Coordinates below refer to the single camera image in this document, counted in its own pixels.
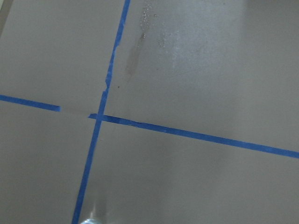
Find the glass measuring cup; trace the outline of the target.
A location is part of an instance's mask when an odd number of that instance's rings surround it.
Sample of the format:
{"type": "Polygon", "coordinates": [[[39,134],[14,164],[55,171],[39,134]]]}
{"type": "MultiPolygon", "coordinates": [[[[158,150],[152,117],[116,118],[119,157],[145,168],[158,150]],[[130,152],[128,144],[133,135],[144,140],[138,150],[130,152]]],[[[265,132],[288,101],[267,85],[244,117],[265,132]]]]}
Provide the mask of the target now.
{"type": "Polygon", "coordinates": [[[80,224],[103,224],[103,222],[96,217],[90,217],[82,221],[80,224]]]}

